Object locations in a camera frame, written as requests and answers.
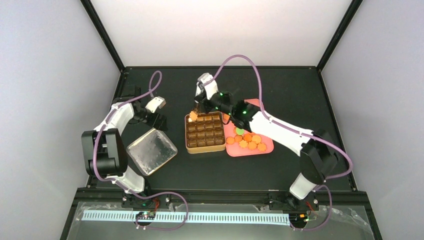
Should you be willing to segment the orange flower cookie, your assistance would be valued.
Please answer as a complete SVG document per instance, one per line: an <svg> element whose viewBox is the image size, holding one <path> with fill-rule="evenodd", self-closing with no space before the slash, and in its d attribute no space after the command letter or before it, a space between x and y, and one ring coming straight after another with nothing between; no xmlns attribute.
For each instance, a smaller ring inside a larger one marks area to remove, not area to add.
<svg viewBox="0 0 424 240"><path fill-rule="evenodd" d="M196 122L197 119L198 119L198 114L196 112L194 112L194 111L191 111L189 113L188 121L189 122Z"/></svg>

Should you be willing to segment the gold cookie tin box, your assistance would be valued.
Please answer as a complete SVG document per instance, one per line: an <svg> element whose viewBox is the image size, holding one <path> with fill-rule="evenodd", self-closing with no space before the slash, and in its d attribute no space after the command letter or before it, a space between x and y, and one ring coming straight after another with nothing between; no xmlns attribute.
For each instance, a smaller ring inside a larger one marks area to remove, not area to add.
<svg viewBox="0 0 424 240"><path fill-rule="evenodd" d="M184 117L185 147L189 154L220 152L226 149L222 114L218 111L201 113L196 120Z"/></svg>

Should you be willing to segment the green round macaron cookie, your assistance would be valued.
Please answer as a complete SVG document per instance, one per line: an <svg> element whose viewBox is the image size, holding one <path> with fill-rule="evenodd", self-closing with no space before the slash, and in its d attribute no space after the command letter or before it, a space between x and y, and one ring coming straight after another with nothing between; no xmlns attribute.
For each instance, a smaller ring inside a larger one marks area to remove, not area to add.
<svg viewBox="0 0 424 240"><path fill-rule="evenodd" d="M234 128L234 132L235 132L236 135L243 136L244 133L245 133L245 130L244 129L241 129L241 128L238 128L238 127L235 127Z"/></svg>

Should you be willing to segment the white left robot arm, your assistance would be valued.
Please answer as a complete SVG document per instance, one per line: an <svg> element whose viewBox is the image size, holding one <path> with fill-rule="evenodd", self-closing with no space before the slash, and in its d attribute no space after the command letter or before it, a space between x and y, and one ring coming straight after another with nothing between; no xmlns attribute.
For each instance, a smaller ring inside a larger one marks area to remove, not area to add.
<svg viewBox="0 0 424 240"><path fill-rule="evenodd" d="M146 181L129 167L121 135L129 123L144 123L157 130L166 130L167 118L157 112L166 100L149 91L145 96L150 99L143 104L141 89L135 85L125 92L124 96L112 100L108 114L97 127L82 133L82 152L88 175L102 182L112 182L126 193L139 194L145 191Z"/></svg>

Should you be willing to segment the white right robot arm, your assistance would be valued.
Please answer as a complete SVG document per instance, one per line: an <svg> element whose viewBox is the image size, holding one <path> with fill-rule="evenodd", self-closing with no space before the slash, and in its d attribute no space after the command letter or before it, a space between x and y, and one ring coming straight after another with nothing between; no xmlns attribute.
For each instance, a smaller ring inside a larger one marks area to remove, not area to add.
<svg viewBox="0 0 424 240"><path fill-rule="evenodd" d="M234 102L228 92L217 91L208 98L207 93L200 90L195 93L194 101L196 110L201 113L226 114L234 126L270 138L299 157L300 173L284 196L290 209L299 209L308 194L324 184L339 162L338 153L324 143L332 139L325 130L298 128L278 118L265 117L258 105L245 100Z"/></svg>

